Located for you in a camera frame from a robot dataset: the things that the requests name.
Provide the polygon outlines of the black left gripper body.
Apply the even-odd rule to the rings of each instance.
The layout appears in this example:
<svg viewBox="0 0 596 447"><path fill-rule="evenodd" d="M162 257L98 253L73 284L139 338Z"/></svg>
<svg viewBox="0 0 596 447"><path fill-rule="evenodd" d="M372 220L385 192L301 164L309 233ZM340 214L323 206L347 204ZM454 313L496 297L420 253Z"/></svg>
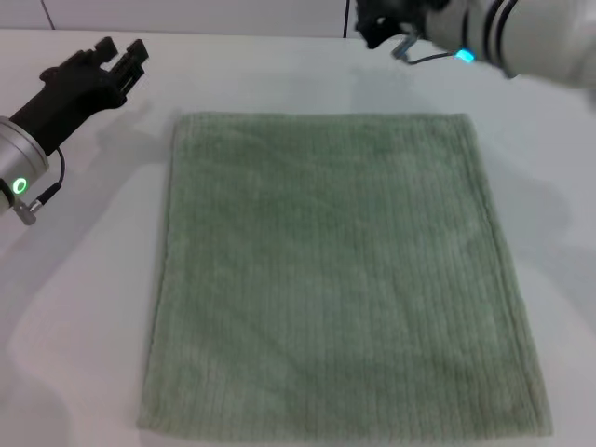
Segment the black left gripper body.
<svg viewBox="0 0 596 447"><path fill-rule="evenodd" d="M44 86L9 120L25 130L50 155L92 115L121 107L126 95L118 76L81 62L47 69Z"/></svg>

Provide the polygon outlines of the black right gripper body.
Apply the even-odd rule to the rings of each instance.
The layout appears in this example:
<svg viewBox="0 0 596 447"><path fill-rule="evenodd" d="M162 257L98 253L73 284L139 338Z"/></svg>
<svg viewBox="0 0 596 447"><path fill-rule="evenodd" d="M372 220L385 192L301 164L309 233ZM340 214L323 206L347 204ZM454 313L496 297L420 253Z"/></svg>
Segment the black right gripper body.
<svg viewBox="0 0 596 447"><path fill-rule="evenodd" d="M430 11L440 11L448 0L369 0L357 1L358 18L387 17L395 21L395 35L402 34L403 24L420 24Z"/></svg>

